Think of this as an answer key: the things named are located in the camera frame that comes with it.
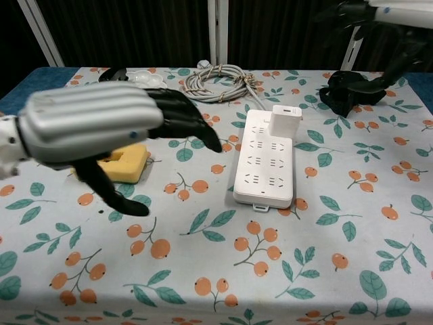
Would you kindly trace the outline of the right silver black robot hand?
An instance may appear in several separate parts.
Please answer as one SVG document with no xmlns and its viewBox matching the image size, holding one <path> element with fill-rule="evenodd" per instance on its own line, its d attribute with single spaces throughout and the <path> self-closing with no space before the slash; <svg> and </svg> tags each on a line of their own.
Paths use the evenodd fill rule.
<svg viewBox="0 0 433 325">
<path fill-rule="evenodd" d="M 404 50 L 381 77 L 342 84 L 343 88 L 358 93 L 377 93 L 395 84 L 432 44 L 431 1 L 341 1 L 315 17 L 318 22 L 331 19 L 337 22 L 337 31 L 358 26 L 357 40 L 376 24 L 392 25 L 402 37 Z"/>
</svg>

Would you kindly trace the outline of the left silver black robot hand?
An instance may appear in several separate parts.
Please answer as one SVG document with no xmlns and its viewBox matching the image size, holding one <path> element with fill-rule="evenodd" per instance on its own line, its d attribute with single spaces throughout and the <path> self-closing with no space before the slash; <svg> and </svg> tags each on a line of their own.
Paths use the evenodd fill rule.
<svg viewBox="0 0 433 325">
<path fill-rule="evenodd" d="M 217 133 L 180 91 L 140 89 L 126 81 L 64 87 L 33 93 L 13 123 L 9 138 L 18 162 L 35 159 L 51 167 L 73 167 L 115 211 L 144 217 L 149 209 L 118 193 L 98 161 L 145 139 L 194 136 L 221 152 Z"/>
</svg>

